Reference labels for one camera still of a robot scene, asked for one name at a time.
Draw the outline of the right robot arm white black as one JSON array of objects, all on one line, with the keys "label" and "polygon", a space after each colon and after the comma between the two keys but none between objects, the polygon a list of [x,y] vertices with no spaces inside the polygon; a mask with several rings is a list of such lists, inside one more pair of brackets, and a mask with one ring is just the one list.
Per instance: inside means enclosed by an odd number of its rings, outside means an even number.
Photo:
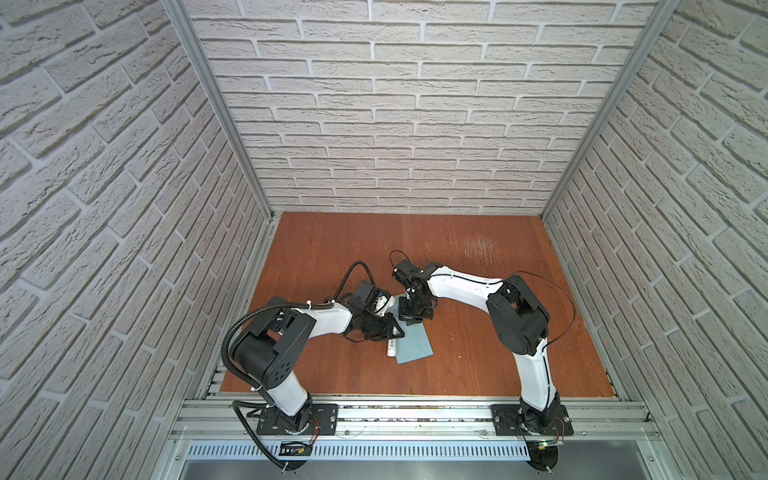
[{"label": "right robot arm white black", "polygon": [[398,306],[403,320],[430,319],[440,299],[487,313],[499,341],[515,358],[521,384],[521,428],[541,435],[556,427],[561,400],[548,361],[550,317],[520,276],[485,278],[437,263],[417,267],[403,260],[394,267],[393,278],[405,289]]}]

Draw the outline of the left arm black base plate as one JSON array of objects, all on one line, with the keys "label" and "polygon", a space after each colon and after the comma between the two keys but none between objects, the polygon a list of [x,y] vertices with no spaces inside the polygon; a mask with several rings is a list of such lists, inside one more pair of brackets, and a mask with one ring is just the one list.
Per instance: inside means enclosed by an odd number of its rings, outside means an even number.
[{"label": "left arm black base plate", "polygon": [[277,407],[262,410],[257,424],[258,435],[334,436],[338,421],[338,404],[305,404],[290,416]]}]

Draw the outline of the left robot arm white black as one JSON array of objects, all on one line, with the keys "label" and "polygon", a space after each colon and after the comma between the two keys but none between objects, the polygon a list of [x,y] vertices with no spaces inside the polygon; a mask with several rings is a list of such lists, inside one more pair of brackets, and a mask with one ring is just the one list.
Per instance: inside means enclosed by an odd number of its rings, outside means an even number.
[{"label": "left robot arm white black", "polygon": [[391,308],[396,298],[368,281],[354,292],[323,303],[271,299],[230,327],[221,345],[226,369],[247,383],[277,410],[290,433],[311,422],[312,397],[294,373],[309,340],[326,335],[363,341],[389,341],[405,336]]}]

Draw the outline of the white glue stick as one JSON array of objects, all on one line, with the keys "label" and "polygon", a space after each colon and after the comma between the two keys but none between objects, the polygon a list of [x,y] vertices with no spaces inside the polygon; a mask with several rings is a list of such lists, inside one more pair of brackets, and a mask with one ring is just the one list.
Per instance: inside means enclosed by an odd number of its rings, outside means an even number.
[{"label": "white glue stick", "polygon": [[397,355],[397,340],[390,339],[387,343],[387,356],[390,358],[395,358],[396,355]]}]

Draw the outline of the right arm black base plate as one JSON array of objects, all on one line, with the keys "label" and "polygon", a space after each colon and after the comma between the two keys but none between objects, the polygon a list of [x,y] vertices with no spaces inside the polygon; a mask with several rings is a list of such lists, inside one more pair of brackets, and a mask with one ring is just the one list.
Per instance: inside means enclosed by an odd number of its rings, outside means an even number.
[{"label": "right arm black base plate", "polygon": [[574,428],[566,407],[554,402],[540,412],[519,404],[494,404],[491,416],[497,436],[572,436]]}]

